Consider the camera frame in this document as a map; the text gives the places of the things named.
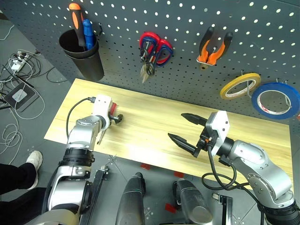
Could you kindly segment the silver tape hook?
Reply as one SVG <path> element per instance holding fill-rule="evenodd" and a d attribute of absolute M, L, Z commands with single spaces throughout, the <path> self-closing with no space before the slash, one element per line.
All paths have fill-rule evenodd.
<path fill-rule="evenodd" d="M 249 81 L 246 81 L 247 82 L 247 96 L 249 97 L 249 98 L 251 98 L 251 95 L 250 95 L 250 90 L 249 90 Z"/>
<path fill-rule="evenodd" d="M 288 84 L 287 80 L 282 81 L 280 78 L 276 78 L 276 82 L 278 82 L 278 83 L 284 83 L 286 85 Z M 286 94 L 284 94 L 284 96 L 285 96 L 285 103 L 288 106 L 288 108 L 290 109 L 291 108 L 290 99 L 289 99 L 289 97 Z"/>

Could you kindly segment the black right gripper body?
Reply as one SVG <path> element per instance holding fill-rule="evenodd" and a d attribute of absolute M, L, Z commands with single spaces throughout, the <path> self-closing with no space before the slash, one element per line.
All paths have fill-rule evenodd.
<path fill-rule="evenodd" d="M 200 134 L 200 138 L 198 140 L 195 150 L 196 152 L 200 152 L 200 150 L 208 151 L 208 149 L 213 150 L 216 142 L 217 131 L 204 128 Z"/>

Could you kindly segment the white power strip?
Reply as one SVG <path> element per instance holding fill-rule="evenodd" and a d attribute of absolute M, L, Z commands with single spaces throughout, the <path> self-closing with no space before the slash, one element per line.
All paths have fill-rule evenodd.
<path fill-rule="evenodd" d="M 29 60 L 29 58 L 30 55 L 26 52 L 18 51 L 17 53 L 15 53 L 12 58 L 13 61 L 13 64 L 11 66 L 12 71 L 19 72 L 24 67 L 24 65 Z"/>

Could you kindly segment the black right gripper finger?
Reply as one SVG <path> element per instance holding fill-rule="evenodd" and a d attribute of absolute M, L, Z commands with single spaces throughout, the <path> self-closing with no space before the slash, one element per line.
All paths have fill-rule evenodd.
<path fill-rule="evenodd" d="M 189 152 L 193 157 L 198 157 L 200 150 L 196 146 L 189 144 L 186 139 L 178 135 L 168 133 L 168 136 L 178 147 Z"/>
<path fill-rule="evenodd" d="M 203 118 L 199 115 L 195 115 L 195 114 L 192 114 L 192 113 L 182 113 L 181 116 L 184 117 L 189 122 L 192 122 L 196 125 L 201 125 L 203 127 L 206 126 L 207 119 Z"/>

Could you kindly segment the dark rounded shape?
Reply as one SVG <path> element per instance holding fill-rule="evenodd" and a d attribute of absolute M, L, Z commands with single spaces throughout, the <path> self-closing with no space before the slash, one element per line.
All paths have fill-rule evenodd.
<path fill-rule="evenodd" d="M 172 184 L 175 208 L 183 212 L 186 224 L 211 225 L 213 215 L 200 190 L 190 181 L 179 179 Z"/>
<path fill-rule="evenodd" d="M 146 193 L 145 180 L 140 172 L 127 182 L 121 196 L 115 225 L 145 225 L 143 197 Z"/>

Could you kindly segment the dark grey pegboard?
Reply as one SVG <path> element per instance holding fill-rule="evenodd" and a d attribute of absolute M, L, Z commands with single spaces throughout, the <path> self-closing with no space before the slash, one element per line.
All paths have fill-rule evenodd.
<path fill-rule="evenodd" d="M 287 80 L 300 92 L 300 0 L 0 0 L 4 15 L 72 82 L 82 74 L 59 45 L 73 27 L 71 2 L 93 28 L 102 24 L 101 83 L 258 118 L 248 96 L 220 97 L 241 69 L 262 83 Z M 199 44 L 210 26 L 210 53 L 227 32 L 233 39 L 216 65 L 201 70 Z M 139 38 L 146 31 L 169 41 L 173 56 L 142 83 Z"/>

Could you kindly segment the orange black pliers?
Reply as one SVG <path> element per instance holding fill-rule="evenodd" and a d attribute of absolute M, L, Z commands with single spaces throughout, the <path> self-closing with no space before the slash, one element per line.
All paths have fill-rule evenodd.
<path fill-rule="evenodd" d="M 208 50 L 208 45 L 214 34 L 214 27 L 209 27 L 199 44 L 199 55 L 196 59 L 200 63 L 200 69 L 206 70 L 210 66 L 216 65 L 217 61 L 227 52 L 233 39 L 233 33 L 227 32 L 224 36 L 221 46 L 211 53 Z"/>

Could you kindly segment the person's black trousers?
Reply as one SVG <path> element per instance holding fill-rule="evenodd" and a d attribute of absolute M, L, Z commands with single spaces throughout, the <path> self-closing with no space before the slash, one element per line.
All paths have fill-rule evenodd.
<path fill-rule="evenodd" d="M 19 167 L 0 164 L 0 195 L 16 189 L 28 190 L 12 201 L 0 201 L 0 225 L 24 225 L 41 215 L 45 187 L 35 187 L 37 171 L 32 163 Z"/>

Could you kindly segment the black metal table leg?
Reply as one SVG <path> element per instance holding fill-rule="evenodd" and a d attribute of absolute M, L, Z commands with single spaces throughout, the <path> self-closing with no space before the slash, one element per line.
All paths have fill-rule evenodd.
<path fill-rule="evenodd" d="M 217 193 L 213 193 L 212 198 L 222 205 L 222 225 L 233 225 L 233 198 Z"/>
<path fill-rule="evenodd" d="M 101 168 L 97 170 L 94 177 L 94 181 L 91 185 L 92 196 L 91 196 L 90 206 L 88 210 L 84 214 L 82 214 L 79 225 L 90 225 L 92 213 L 94 211 L 102 183 L 106 179 L 108 171 L 109 168 L 106 165 L 101 166 Z"/>

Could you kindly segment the white sneaker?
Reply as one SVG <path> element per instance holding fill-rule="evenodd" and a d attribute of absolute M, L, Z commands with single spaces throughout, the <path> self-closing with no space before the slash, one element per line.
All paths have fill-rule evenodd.
<path fill-rule="evenodd" d="M 33 188 L 35 188 L 38 184 L 38 170 L 41 167 L 41 164 L 43 162 L 43 155 L 40 151 L 35 150 L 33 152 L 30 153 L 30 155 L 28 156 L 27 160 L 26 160 L 26 164 L 31 164 L 34 169 L 35 172 L 33 172 L 33 170 L 31 169 L 31 172 L 29 172 L 29 175 L 32 175 L 35 179 L 34 182 L 32 183 L 32 185 L 28 188 L 28 190 L 31 190 Z"/>

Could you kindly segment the blue tape roll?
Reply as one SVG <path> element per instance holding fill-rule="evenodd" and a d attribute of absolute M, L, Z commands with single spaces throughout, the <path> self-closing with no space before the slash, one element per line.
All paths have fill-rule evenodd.
<path fill-rule="evenodd" d="M 278 92 L 286 94 L 291 102 L 291 108 L 285 111 L 276 112 L 267 109 L 261 102 L 261 97 L 266 92 Z M 300 110 L 300 93 L 292 86 L 280 82 L 270 82 L 258 87 L 251 97 L 252 106 L 263 116 L 274 120 L 285 120 L 296 115 Z"/>

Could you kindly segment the black router with antennas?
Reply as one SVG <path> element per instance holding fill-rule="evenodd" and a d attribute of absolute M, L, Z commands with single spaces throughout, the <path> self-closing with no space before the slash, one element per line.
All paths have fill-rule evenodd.
<path fill-rule="evenodd" d="M 4 97 L 7 106 L 0 106 L 0 110 L 11 108 L 23 112 L 38 97 L 38 92 L 32 86 L 22 82 Z"/>

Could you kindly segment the orange black screwdriver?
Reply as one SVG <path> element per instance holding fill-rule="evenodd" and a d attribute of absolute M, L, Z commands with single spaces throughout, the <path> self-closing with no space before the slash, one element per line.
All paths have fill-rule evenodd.
<path fill-rule="evenodd" d="M 78 45 L 86 51 L 86 42 L 83 32 L 83 15 L 81 7 L 77 3 L 70 3 L 68 8 L 71 12 L 73 26 L 78 39 Z"/>

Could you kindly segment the red blue scissors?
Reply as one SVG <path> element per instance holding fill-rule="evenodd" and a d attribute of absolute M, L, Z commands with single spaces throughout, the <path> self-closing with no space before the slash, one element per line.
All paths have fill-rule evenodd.
<path fill-rule="evenodd" d="M 173 56 L 173 46 L 166 39 L 161 38 L 158 34 L 146 31 L 140 36 L 139 39 L 140 50 L 142 48 L 142 43 L 146 40 L 154 41 L 156 46 L 153 59 L 154 74 L 148 77 L 150 78 L 155 75 L 156 68 L 163 67 Z"/>

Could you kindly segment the yellow tape roll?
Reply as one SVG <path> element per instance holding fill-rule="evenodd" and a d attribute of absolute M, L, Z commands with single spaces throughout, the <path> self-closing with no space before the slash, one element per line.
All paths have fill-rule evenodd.
<path fill-rule="evenodd" d="M 261 76 L 257 73 L 240 75 L 227 83 L 220 91 L 220 97 L 224 100 L 231 100 L 247 95 L 247 82 L 249 90 L 254 91 L 261 83 Z"/>

